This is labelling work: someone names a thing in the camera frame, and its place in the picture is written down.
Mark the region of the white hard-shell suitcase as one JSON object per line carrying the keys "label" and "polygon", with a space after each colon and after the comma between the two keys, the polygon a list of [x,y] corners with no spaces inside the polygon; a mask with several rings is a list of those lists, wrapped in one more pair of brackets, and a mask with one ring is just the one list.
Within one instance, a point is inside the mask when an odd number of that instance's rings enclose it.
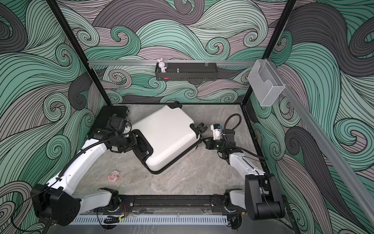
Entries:
{"label": "white hard-shell suitcase", "polygon": [[169,103],[132,126],[133,152],[151,174],[161,175],[193,152],[206,130],[203,123],[194,124],[181,103]]}

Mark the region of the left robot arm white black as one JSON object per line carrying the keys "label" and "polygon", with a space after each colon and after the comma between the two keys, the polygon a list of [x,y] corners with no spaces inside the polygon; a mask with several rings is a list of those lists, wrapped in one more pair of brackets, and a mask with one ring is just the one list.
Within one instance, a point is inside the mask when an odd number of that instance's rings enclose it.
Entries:
{"label": "left robot arm white black", "polygon": [[120,207],[119,192],[100,188],[89,195],[75,195],[75,189],[93,163],[106,151],[124,153],[137,145],[129,119],[112,115],[104,129],[95,129],[83,147],[62,170],[45,184],[37,184],[31,191],[35,215],[60,226],[70,224],[78,215],[104,208],[115,212]]}

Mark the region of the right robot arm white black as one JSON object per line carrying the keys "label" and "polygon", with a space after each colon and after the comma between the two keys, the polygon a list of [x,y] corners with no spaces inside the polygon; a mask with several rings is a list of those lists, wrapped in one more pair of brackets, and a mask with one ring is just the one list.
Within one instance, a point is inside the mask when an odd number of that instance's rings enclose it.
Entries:
{"label": "right robot arm white black", "polygon": [[241,121],[240,114],[232,114],[224,125],[211,125],[212,137],[203,139],[203,142],[206,149],[216,150],[219,158],[233,167],[244,180],[243,190],[226,192],[228,205],[244,209],[252,220],[279,220],[285,216],[285,204],[277,178],[259,169],[246,154],[259,160],[265,158],[236,145],[235,129]]}

